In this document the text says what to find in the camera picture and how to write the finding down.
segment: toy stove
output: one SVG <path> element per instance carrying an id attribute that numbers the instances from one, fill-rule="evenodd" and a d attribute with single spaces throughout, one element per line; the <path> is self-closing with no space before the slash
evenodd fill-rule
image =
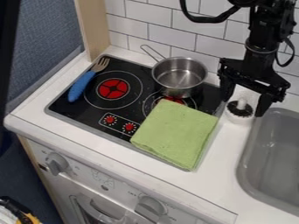
<path id="1" fill-rule="evenodd" d="M 202 94 L 174 99 L 155 89 L 151 68 L 110 56 L 108 67 L 96 74 L 79 100 L 67 100 L 68 89 L 48 108 L 53 116 L 93 133 L 107 133 L 129 142 L 161 99 L 214 115 L 220 105 L 219 88 L 203 84 Z"/>

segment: white knob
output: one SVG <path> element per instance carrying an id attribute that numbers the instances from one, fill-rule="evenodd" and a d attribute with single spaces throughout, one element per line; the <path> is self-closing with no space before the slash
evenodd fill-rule
<path id="1" fill-rule="evenodd" d="M 165 207 L 158 200 L 149 196 L 140 198 L 135 212 L 153 223 L 171 224 L 170 218 L 166 215 Z"/>
<path id="2" fill-rule="evenodd" d="M 56 152 L 51 152 L 45 159 L 45 163 L 54 176 L 59 175 L 60 172 L 65 172 L 69 167 L 66 159 Z"/>
<path id="3" fill-rule="evenodd" d="M 246 108 L 246 105 L 247 105 L 247 100 L 245 100 L 244 98 L 240 98 L 238 100 L 237 109 L 238 110 L 244 110 Z"/>

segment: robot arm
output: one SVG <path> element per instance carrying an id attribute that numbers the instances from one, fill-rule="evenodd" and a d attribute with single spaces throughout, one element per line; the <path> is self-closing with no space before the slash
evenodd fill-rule
<path id="1" fill-rule="evenodd" d="M 250 7 L 250 36 L 245 44 L 243 60 L 221 59 L 218 76 L 221 97 L 227 102 L 235 86 L 241 85 L 261 94 L 255 116 L 263 116 L 273 102 L 282 102 L 290 84 L 273 69 L 273 64 L 286 67 L 295 57 L 295 48 L 289 40 L 296 22 L 296 0 L 228 0 L 234 5 L 218 17 L 194 17 L 180 0 L 183 13 L 196 23 L 221 23 L 242 7 Z M 285 64 L 278 60 L 280 43 L 286 42 L 293 55 Z"/>

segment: gray wall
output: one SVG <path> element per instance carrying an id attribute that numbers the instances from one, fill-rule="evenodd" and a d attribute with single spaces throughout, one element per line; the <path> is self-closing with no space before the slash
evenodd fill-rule
<path id="1" fill-rule="evenodd" d="M 8 102 L 79 46 L 82 40 L 73 0 L 23 0 Z"/>

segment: oven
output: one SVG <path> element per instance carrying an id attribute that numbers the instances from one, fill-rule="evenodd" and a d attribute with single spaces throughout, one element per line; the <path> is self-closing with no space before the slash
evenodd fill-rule
<path id="1" fill-rule="evenodd" d="M 104 172 L 28 142 L 66 224 L 208 223 Z"/>

